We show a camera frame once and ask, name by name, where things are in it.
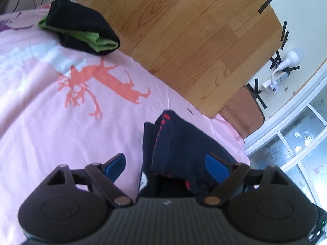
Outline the navy reindeer pattern sweater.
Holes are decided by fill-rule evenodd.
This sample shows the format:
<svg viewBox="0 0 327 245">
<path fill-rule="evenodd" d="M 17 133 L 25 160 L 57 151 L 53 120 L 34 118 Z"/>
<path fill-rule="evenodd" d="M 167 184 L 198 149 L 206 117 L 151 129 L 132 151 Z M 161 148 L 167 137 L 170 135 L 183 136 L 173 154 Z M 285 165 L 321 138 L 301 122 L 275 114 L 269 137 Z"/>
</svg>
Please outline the navy reindeer pattern sweater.
<svg viewBox="0 0 327 245">
<path fill-rule="evenodd" d="M 143 164 L 139 197 L 205 197 L 219 181 L 205 167 L 214 153 L 229 163 L 249 164 L 245 154 L 230 154 L 193 124 L 166 110 L 143 130 Z"/>
</svg>

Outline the brown headboard cushion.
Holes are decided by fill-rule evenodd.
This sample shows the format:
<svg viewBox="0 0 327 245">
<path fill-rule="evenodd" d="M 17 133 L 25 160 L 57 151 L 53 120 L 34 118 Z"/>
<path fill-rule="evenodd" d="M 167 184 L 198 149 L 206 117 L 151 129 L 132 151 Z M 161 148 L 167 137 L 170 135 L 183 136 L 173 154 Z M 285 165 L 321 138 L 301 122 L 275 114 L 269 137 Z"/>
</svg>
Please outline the brown headboard cushion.
<svg viewBox="0 0 327 245">
<path fill-rule="evenodd" d="M 249 85 L 238 90 L 219 114 L 243 139 L 259 129 L 265 121 L 264 114 L 254 96 L 254 89 Z"/>
</svg>

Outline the pink deer print bedsheet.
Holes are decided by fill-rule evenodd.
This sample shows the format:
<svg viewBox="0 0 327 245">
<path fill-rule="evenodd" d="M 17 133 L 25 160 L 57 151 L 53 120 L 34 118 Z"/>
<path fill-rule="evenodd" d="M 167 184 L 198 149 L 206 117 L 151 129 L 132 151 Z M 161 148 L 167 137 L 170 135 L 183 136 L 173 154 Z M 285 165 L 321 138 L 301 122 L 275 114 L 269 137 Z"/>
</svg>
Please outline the pink deer print bedsheet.
<svg viewBox="0 0 327 245">
<path fill-rule="evenodd" d="M 208 118 L 133 58 L 61 46 L 38 27 L 48 6 L 1 16 L 1 244 L 21 244 L 21 203 L 59 164 L 80 169 L 126 156 L 116 185 L 135 198 L 143 125 L 167 109 L 249 163 L 244 141 L 222 117 Z"/>
</svg>

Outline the white power strip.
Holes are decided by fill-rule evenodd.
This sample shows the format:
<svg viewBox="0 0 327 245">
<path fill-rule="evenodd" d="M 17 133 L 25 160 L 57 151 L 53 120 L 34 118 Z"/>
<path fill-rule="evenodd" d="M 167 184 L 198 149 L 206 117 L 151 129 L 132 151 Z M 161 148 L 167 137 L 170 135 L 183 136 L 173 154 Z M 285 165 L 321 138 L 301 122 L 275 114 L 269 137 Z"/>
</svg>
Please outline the white power strip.
<svg viewBox="0 0 327 245">
<path fill-rule="evenodd" d="M 268 79 L 263 83 L 262 89 L 266 92 L 271 91 L 276 93 L 279 90 L 279 84 L 289 77 L 289 74 L 285 71 L 279 71 L 274 76 L 273 79 Z"/>
</svg>

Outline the white plug lamp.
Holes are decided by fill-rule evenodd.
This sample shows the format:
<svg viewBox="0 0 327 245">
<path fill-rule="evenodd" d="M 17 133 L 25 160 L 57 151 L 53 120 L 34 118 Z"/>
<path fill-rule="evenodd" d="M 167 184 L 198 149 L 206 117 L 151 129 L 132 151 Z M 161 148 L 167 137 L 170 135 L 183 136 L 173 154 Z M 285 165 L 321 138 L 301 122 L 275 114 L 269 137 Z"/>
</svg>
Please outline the white plug lamp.
<svg viewBox="0 0 327 245">
<path fill-rule="evenodd" d="M 294 65 L 298 65 L 301 61 L 301 54 L 298 53 L 295 49 L 290 50 L 286 53 L 284 60 L 277 66 L 277 68 L 273 71 L 271 79 L 273 76 L 283 69 L 292 68 Z"/>
</svg>

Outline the folded black green sweater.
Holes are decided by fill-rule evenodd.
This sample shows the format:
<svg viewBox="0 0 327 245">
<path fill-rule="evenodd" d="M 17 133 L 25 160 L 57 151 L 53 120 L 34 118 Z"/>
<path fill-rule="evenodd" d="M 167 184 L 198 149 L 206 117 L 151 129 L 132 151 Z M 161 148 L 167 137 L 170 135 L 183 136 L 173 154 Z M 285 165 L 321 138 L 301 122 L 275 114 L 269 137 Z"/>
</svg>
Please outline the folded black green sweater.
<svg viewBox="0 0 327 245">
<path fill-rule="evenodd" d="M 120 39 L 99 12 L 71 0 L 54 0 L 38 27 L 56 33 L 66 48 L 98 56 L 120 47 Z"/>
</svg>

